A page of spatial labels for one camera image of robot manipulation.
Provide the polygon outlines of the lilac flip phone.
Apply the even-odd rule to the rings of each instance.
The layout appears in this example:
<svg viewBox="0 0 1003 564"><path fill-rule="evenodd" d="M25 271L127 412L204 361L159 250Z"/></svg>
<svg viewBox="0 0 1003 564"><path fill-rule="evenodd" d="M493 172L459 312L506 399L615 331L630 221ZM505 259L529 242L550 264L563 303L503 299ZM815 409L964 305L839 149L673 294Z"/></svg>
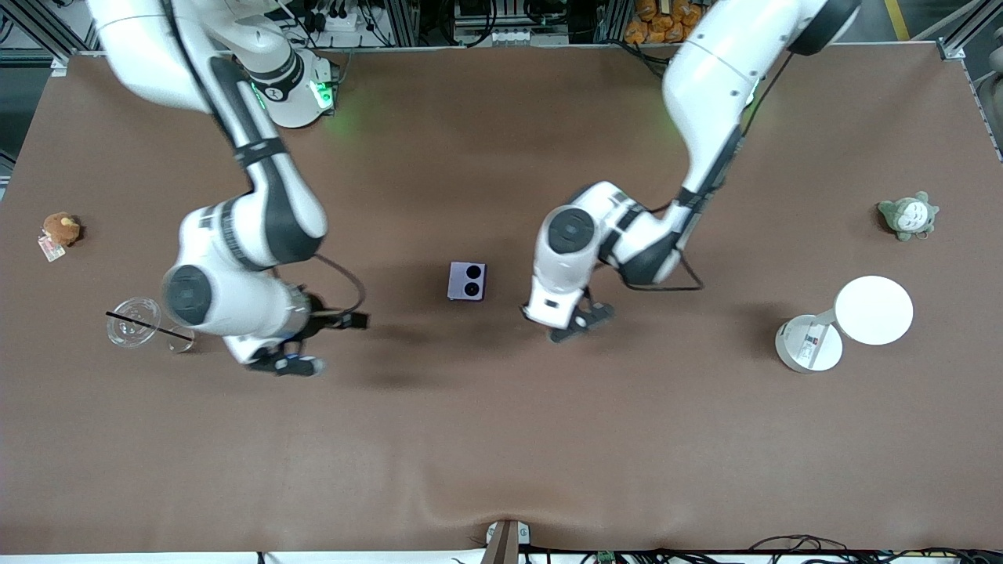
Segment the lilac flip phone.
<svg viewBox="0 0 1003 564"><path fill-rule="evenodd" d="M486 293L486 268L487 265L483 262L451 262L447 298L451 301L483 301Z"/></svg>

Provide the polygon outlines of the clear plastic cup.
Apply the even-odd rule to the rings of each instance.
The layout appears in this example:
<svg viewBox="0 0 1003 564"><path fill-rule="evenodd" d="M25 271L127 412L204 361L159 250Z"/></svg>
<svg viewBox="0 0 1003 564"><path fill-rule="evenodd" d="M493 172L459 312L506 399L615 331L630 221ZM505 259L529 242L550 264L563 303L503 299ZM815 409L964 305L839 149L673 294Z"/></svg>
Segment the clear plastic cup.
<svg viewBox="0 0 1003 564"><path fill-rule="evenodd" d="M139 349L161 338L172 353L187 353L196 343L193 330L172 324L160 303L152 298L129 298L105 311L105 319L107 338L122 349Z"/></svg>

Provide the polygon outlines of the black straw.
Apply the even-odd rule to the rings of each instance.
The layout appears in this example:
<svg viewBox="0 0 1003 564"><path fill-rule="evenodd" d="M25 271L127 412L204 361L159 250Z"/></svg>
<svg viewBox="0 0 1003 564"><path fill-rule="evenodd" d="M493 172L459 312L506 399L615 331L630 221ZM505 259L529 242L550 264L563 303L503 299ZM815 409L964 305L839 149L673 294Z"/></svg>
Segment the black straw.
<svg viewBox="0 0 1003 564"><path fill-rule="evenodd" d="M111 312L111 311L105 311L105 315L107 315L110 318L114 318L114 319L118 319L118 320L121 320L121 321L129 322L129 324L136 324L136 325L139 325L139 326L143 326L144 328L153 329L155 331L158 331L158 332L171 335L172 337L176 337L176 338L185 340L185 342L193 342L194 341L194 337L189 337L189 336L186 336L184 334L180 334L179 332L176 332L176 331L173 331L173 330L169 330L169 329L164 329L161 326L158 326L158 325L155 325L155 324L147 324L147 322L143 322L143 321L141 321L139 319L135 319L135 318L130 318L128 316L123 316L123 315L121 315L119 313L115 313L115 312Z"/></svg>

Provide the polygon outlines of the brown plush toy with tag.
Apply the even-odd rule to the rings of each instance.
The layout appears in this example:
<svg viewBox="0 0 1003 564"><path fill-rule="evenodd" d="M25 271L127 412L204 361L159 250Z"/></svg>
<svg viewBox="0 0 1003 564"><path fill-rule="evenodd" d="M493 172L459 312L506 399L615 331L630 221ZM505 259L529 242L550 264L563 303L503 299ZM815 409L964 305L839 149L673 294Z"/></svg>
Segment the brown plush toy with tag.
<svg viewBox="0 0 1003 564"><path fill-rule="evenodd" d="M38 245L48 262L64 257L66 250L85 235L85 228L78 218L69 213L47 215L37 238Z"/></svg>

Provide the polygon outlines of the grey metal rack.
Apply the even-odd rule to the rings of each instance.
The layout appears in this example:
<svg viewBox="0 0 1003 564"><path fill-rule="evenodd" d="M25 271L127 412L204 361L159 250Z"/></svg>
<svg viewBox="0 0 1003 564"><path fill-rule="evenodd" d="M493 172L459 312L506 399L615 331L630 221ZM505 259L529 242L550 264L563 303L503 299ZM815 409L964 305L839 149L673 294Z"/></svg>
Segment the grey metal rack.
<svg viewBox="0 0 1003 564"><path fill-rule="evenodd" d="M569 0L444 0L444 35L461 46L569 42Z"/></svg>

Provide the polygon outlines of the orange plush toy pile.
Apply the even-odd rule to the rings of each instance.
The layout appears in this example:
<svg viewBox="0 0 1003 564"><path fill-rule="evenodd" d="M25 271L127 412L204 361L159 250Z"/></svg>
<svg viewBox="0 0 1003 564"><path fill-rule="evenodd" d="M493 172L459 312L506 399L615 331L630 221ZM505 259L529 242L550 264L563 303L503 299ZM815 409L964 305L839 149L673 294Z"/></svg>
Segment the orange plush toy pile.
<svg viewBox="0 0 1003 564"><path fill-rule="evenodd" d="M623 42L678 44L691 36L712 0L635 0Z"/></svg>

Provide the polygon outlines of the white power strip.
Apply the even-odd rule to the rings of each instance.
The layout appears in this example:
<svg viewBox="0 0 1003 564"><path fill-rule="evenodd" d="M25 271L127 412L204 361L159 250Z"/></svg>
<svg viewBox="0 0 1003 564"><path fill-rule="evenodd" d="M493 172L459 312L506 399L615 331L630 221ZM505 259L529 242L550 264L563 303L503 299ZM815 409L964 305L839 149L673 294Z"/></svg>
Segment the white power strip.
<svg viewBox="0 0 1003 564"><path fill-rule="evenodd" d="M359 0L299 0L308 32L354 32L365 28Z"/></svg>

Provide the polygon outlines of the white desk lamp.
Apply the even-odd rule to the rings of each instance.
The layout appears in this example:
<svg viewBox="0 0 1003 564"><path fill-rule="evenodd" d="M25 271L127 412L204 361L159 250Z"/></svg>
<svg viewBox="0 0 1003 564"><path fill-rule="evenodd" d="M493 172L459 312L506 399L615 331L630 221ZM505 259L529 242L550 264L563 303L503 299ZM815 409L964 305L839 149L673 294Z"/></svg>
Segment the white desk lamp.
<svg viewBox="0 0 1003 564"><path fill-rule="evenodd" d="M800 374L818 374L842 359L843 338L880 346L902 338L913 324L914 303L898 282L859 277L837 293L823 313L793 317L778 328L775 351Z"/></svg>

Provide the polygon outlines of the grey totoro plush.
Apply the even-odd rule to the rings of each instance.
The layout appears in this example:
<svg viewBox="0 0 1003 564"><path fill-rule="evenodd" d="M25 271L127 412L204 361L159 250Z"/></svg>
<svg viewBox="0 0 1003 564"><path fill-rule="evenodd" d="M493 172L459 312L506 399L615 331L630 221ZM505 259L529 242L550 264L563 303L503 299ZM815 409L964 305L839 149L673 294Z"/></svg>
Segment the grey totoro plush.
<svg viewBox="0 0 1003 564"><path fill-rule="evenodd" d="M929 195L919 190L913 197L878 202L878 214L900 242L917 238L925 240L934 232L939 206L930 203Z"/></svg>

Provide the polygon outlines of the aluminium frame rail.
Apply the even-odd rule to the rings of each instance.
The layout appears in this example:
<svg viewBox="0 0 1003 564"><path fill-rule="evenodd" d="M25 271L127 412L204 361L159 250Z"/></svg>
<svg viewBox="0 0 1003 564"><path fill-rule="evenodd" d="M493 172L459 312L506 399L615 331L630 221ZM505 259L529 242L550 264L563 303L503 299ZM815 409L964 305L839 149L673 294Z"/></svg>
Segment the aluminium frame rail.
<svg viewBox="0 0 1003 564"><path fill-rule="evenodd" d="M0 0L0 55L68 60L100 50L86 0Z"/></svg>
<svg viewBox="0 0 1003 564"><path fill-rule="evenodd" d="M1003 14L1003 0L968 0L939 22L943 35L937 38L942 60L963 60L964 47Z"/></svg>

